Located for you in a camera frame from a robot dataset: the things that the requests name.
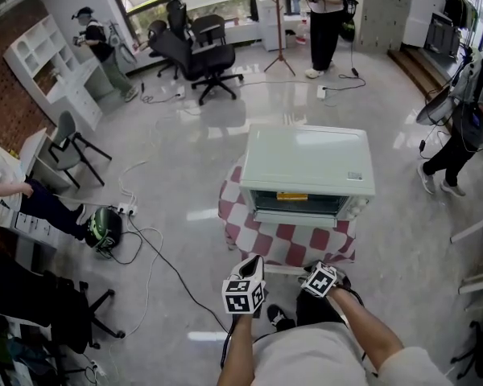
red and white checkered tablecloth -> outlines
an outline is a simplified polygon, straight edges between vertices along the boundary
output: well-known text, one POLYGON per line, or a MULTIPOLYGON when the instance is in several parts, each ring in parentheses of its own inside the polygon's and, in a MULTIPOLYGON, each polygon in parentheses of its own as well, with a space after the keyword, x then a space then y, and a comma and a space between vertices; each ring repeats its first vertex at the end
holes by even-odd
POLYGON ((231 168, 220 190, 218 215, 225 223, 229 248, 238 248, 242 258, 259 254, 271 265, 302 267, 313 261, 351 263, 355 253, 356 220, 338 221, 335 228, 309 228, 291 224, 254 221, 242 193, 240 177, 245 156, 231 168))

oven door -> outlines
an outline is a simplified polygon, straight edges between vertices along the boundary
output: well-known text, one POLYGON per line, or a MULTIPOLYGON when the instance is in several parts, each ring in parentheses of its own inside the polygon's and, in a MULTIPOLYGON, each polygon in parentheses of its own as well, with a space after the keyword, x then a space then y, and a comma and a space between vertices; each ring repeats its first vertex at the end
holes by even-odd
POLYGON ((275 191, 250 192, 256 221, 336 227, 336 216, 347 204, 348 196, 297 195, 275 191))

yellow label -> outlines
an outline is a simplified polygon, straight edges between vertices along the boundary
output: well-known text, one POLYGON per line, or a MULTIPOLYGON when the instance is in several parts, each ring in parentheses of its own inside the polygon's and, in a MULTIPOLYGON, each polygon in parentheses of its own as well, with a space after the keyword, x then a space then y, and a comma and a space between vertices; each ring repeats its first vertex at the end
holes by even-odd
POLYGON ((301 193, 282 193, 277 194, 277 200, 294 200, 294 201, 306 201, 308 200, 308 195, 301 193))

brick wall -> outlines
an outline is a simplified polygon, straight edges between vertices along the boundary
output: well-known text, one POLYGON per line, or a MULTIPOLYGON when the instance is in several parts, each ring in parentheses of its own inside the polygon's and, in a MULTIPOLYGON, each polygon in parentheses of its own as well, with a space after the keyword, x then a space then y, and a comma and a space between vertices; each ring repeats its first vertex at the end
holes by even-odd
MULTIPOLYGON (((40 0, 26 0, 0 18, 0 146, 5 150, 13 149, 18 153, 31 134, 43 127, 49 130, 54 127, 3 59, 12 43, 47 15, 40 0)), ((41 73, 49 72, 49 68, 43 68, 41 73)), ((36 81, 40 85, 52 84, 46 76, 37 76, 36 81)), ((14 253, 15 247, 16 236, 0 229, 0 251, 14 253)))

wooden step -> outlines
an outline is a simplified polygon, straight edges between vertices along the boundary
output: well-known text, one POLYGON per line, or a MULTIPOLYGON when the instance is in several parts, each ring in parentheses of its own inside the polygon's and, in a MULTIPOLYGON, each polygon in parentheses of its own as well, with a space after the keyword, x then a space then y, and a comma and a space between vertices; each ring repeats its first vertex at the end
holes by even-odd
POLYGON ((433 82, 425 70, 402 51, 389 50, 388 56, 410 77, 411 81, 429 101, 440 90, 439 85, 433 82))
POLYGON ((433 66, 433 64, 426 59, 426 56, 423 55, 418 49, 408 47, 403 51, 408 57, 410 57, 410 59, 415 61, 426 72, 427 76, 433 81, 434 84, 442 88, 448 83, 448 80, 442 76, 438 70, 436 70, 435 66, 433 66))

